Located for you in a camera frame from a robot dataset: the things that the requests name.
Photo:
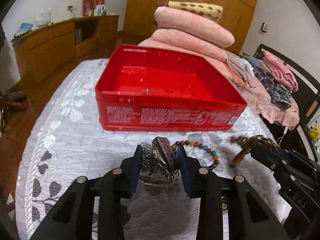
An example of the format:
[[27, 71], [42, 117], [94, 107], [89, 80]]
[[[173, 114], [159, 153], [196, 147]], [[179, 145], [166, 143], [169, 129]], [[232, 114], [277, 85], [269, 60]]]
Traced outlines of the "dark bead necklace yellow pendant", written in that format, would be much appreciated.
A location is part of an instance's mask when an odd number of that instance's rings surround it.
[[280, 147], [270, 138], [266, 138], [263, 135], [255, 135], [250, 138], [244, 136], [231, 137], [230, 143], [238, 144], [241, 147], [241, 151], [233, 158], [229, 160], [231, 166], [239, 165], [244, 157], [248, 155], [254, 146], [263, 146], [269, 151], [278, 152]]

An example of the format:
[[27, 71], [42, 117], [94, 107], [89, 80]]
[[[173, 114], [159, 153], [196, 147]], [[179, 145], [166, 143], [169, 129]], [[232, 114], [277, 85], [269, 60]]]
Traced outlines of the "silver metal watch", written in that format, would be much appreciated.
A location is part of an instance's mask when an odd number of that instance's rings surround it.
[[171, 145], [165, 137], [155, 137], [142, 147], [140, 181], [153, 186], [166, 186], [179, 180], [178, 144]]

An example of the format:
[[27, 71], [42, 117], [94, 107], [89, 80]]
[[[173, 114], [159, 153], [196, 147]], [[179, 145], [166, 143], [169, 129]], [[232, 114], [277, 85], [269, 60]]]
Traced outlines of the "yellow plush toy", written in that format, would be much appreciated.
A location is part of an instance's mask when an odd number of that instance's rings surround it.
[[312, 141], [319, 139], [319, 128], [317, 126], [317, 121], [315, 122], [315, 125], [308, 130], [308, 135]]

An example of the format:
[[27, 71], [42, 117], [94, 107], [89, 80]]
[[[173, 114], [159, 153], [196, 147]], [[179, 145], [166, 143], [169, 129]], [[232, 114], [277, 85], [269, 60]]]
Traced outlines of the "grey floral bedspread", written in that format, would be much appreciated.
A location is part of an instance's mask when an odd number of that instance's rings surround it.
[[[107, 61], [80, 63], [63, 81], [34, 125], [24, 149], [16, 183], [16, 224], [19, 237], [29, 239], [49, 210], [79, 176], [102, 177], [133, 156], [137, 145], [150, 143], [156, 132], [113, 132], [102, 128], [94, 87]], [[279, 195], [272, 172], [250, 156], [239, 166], [229, 160], [239, 151], [231, 137], [271, 137], [251, 108], [224, 132], [163, 132], [170, 142], [194, 141], [218, 155], [218, 176], [242, 175], [259, 193], [280, 222], [290, 206]], [[190, 199], [183, 184], [139, 183], [131, 199], [121, 202], [126, 239], [195, 239], [200, 201]]]

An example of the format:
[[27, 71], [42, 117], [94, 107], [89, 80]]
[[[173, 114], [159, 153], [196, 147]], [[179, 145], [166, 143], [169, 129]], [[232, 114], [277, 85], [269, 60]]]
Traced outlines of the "plaid folded shirt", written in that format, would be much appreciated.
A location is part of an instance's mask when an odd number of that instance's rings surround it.
[[255, 77], [263, 84], [271, 98], [271, 102], [279, 107], [288, 109], [291, 107], [291, 92], [283, 87], [274, 77], [260, 67], [254, 67]]

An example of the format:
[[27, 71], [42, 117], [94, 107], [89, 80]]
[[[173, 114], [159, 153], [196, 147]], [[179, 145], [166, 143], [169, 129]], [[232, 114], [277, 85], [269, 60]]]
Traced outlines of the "dark wooden headboard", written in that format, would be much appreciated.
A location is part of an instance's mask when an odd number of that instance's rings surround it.
[[297, 82], [298, 91], [293, 93], [293, 98], [299, 107], [300, 122], [294, 129], [294, 135], [298, 136], [298, 142], [307, 156], [319, 162], [319, 147], [311, 140], [308, 130], [319, 126], [319, 82], [300, 65], [289, 59], [282, 53], [260, 44], [254, 57], [263, 58], [263, 52], [268, 51], [278, 58], [293, 72]]

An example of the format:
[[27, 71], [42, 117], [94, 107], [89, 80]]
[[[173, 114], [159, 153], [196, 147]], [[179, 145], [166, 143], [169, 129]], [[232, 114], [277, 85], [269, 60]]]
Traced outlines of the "pink folded clothes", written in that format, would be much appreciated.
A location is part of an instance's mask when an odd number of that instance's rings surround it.
[[263, 62], [274, 79], [290, 92], [297, 92], [298, 82], [291, 70], [269, 51], [264, 51], [263, 56]]

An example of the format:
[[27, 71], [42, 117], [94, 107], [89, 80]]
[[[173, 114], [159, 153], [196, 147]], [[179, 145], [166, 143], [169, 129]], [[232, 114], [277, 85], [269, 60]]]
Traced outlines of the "lower pink folded quilt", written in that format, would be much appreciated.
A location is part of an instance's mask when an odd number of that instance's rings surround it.
[[177, 29], [158, 29], [151, 38], [157, 42], [191, 50], [222, 62], [227, 60], [227, 52], [224, 49]]

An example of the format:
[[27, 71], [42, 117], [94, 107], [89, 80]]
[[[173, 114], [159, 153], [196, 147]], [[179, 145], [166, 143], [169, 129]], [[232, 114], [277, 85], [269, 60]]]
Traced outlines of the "pink folded quilt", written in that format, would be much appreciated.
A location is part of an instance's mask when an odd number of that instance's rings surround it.
[[178, 29], [222, 48], [228, 48], [235, 42], [235, 38], [230, 31], [218, 23], [192, 12], [158, 7], [154, 17], [160, 28]]
[[191, 50], [222, 62], [227, 60], [227, 52], [224, 49], [177, 29], [158, 29], [151, 38], [157, 42]]

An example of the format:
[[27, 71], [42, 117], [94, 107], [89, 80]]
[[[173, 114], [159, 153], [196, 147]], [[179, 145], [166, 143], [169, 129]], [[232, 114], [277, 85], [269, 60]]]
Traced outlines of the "red tin box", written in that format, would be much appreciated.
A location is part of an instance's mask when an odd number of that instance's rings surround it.
[[120, 45], [95, 86], [99, 122], [113, 131], [226, 131], [247, 104], [207, 60]]

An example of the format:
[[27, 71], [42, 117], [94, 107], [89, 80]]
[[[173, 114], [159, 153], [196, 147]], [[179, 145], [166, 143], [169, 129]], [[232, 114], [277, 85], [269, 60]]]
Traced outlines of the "wooden sideboard cabinet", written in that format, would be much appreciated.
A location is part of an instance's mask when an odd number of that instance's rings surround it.
[[21, 79], [39, 83], [56, 68], [99, 49], [117, 37], [118, 21], [118, 15], [78, 17], [14, 38]]

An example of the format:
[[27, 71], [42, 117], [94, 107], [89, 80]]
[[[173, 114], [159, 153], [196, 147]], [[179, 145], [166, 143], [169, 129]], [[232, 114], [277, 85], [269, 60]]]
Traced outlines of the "upper pink folded quilt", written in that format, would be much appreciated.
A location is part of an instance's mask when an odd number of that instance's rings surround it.
[[158, 7], [154, 17], [160, 28], [178, 29], [222, 48], [228, 48], [235, 42], [235, 38], [230, 31], [218, 23], [192, 12]]

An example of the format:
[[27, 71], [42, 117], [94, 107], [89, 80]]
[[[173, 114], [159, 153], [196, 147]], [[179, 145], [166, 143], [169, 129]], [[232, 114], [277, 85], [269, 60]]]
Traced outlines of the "yellow brown spotted blanket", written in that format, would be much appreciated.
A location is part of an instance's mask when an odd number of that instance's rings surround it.
[[168, 7], [189, 11], [215, 22], [218, 22], [223, 14], [222, 6], [208, 3], [169, 1]]

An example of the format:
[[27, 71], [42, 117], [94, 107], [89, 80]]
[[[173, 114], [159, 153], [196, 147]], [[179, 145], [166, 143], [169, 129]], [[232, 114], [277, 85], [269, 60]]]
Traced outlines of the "white plastic bag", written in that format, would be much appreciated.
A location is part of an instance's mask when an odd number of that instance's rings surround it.
[[38, 15], [35, 16], [32, 30], [48, 25], [51, 22], [51, 20], [52, 20], [52, 9], [48, 8], [46, 10], [42, 10]]

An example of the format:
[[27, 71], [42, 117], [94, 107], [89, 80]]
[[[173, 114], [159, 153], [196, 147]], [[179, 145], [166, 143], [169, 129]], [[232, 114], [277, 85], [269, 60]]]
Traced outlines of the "blue white kettle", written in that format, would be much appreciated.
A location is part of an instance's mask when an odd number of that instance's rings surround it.
[[99, 0], [95, 6], [94, 16], [101, 16], [105, 11], [104, 1]]

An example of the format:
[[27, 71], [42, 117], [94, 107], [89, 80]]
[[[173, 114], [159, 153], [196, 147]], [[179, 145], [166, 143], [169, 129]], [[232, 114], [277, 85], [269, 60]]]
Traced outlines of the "red photo frames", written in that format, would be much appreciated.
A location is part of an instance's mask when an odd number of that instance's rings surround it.
[[97, 5], [105, 4], [105, 0], [82, 0], [82, 15], [89, 16], [90, 11], [94, 11]]

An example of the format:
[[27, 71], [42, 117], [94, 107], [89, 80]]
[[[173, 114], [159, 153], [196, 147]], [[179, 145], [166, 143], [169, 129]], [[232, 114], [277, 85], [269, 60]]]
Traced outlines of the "wooden wardrobe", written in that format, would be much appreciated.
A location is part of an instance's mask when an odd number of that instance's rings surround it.
[[123, 31], [150, 37], [157, 28], [157, 7], [171, 6], [198, 13], [230, 31], [235, 42], [230, 52], [240, 54], [248, 34], [257, 0], [127, 0]]

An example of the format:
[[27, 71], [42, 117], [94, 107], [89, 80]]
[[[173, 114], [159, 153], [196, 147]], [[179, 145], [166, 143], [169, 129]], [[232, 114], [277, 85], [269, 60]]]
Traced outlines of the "wall light switch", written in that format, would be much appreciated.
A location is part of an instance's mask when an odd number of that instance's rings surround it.
[[261, 25], [261, 28], [260, 30], [263, 32], [263, 33], [266, 33], [268, 31], [268, 24], [267, 23], [262, 23]]

